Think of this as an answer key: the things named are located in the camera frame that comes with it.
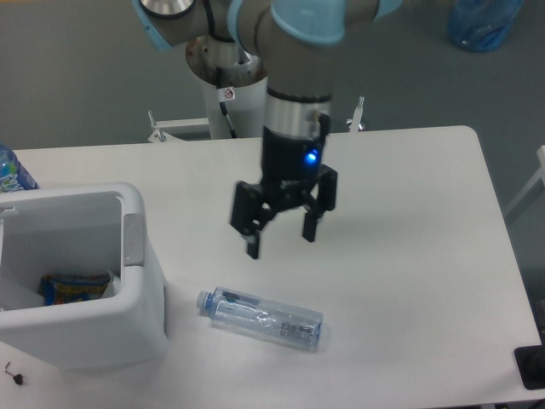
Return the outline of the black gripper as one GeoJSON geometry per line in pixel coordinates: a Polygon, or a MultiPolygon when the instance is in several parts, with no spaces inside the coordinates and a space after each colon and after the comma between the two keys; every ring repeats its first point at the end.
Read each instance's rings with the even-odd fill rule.
{"type": "Polygon", "coordinates": [[[330,116],[319,113],[318,133],[302,138],[264,128],[260,184],[239,181],[234,189],[230,224],[246,241],[252,259],[260,255],[261,230],[276,216],[303,206],[302,237],[313,242],[319,220],[336,207],[338,173],[323,164],[330,116]]]}

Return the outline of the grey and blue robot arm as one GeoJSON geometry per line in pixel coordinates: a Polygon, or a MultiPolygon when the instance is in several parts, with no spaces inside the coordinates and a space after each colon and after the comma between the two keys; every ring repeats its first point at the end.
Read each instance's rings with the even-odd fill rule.
{"type": "Polygon", "coordinates": [[[159,49],[200,37],[232,45],[241,66],[267,78],[261,180],[235,187],[230,223],[257,258],[263,228],[304,208],[302,235],[314,241],[336,206],[337,172],[323,162],[330,133],[336,55],[346,29],[377,21],[397,1],[136,1],[135,12],[159,49]]]}

